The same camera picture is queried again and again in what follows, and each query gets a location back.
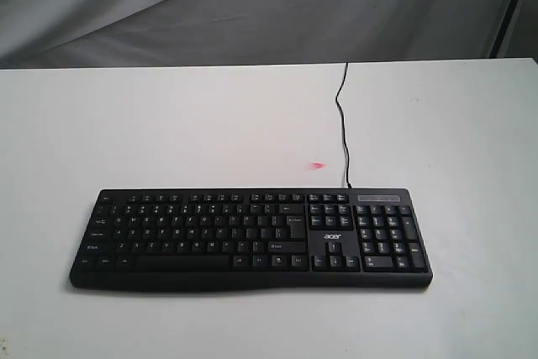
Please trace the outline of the black tripod stand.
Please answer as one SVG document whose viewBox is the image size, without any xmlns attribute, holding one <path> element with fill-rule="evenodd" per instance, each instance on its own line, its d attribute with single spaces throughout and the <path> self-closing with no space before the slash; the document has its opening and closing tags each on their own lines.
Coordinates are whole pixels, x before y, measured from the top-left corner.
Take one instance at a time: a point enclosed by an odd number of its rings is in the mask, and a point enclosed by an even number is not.
<svg viewBox="0 0 538 359">
<path fill-rule="evenodd" d="M 494 42 L 492 44 L 491 50 L 489 51 L 489 59 L 503 58 L 506 53 L 507 45 L 504 43 L 509 37 L 509 30 L 512 26 L 512 20 L 516 15 L 516 10 L 520 5 L 521 0 L 509 0 L 507 7 L 504 11 L 501 23 L 498 27 L 497 34 L 495 35 Z"/>
</svg>

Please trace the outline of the grey backdrop cloth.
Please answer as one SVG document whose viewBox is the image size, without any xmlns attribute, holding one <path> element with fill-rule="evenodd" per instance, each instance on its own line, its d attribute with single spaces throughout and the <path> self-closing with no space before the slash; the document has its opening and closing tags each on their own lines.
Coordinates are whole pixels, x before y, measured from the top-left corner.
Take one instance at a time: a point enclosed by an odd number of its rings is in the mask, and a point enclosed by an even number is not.
<svg viewBox="0 0 538 359">
<path fill-rule="evenodd" d="M 1 0 L 4 68 L 483 58 L 509 0 Z"/>
</svg>

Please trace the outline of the red mark sticker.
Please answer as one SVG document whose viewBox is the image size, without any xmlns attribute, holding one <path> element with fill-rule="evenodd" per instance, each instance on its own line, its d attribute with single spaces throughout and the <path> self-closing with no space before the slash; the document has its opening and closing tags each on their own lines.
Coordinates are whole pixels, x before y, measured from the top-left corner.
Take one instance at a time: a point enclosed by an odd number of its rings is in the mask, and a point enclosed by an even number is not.
<svg viewBox="0 0 538 359">
<path fill-rule="evenodd" d="M 317 161 L 315 161 L 315 162 L 310 162 L 310 163 L 307 165 L 307 168 L 308 168 L 309 170 L 312 170 L 312 171 L 313 171 L 313 170 L 320 170 L 320 169 L 323 169 L 323 168 L 325 168 L 325 167 L 326 167 L 326 165 L 325 165 L 324 163 L 317 162 Z"/>
</svg>

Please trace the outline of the black acer keyboard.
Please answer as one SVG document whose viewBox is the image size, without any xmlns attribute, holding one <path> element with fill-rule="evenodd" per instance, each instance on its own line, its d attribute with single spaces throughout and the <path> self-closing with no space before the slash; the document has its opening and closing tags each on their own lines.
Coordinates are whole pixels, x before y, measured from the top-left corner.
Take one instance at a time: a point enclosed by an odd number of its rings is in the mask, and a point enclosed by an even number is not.
<svg viewBox="0 0 538 359">
<path fill-rule="evenodd" d="M 104 189 L 72 286 L 132 292 L 427 288 L 408 191 Z"/>
</svg>

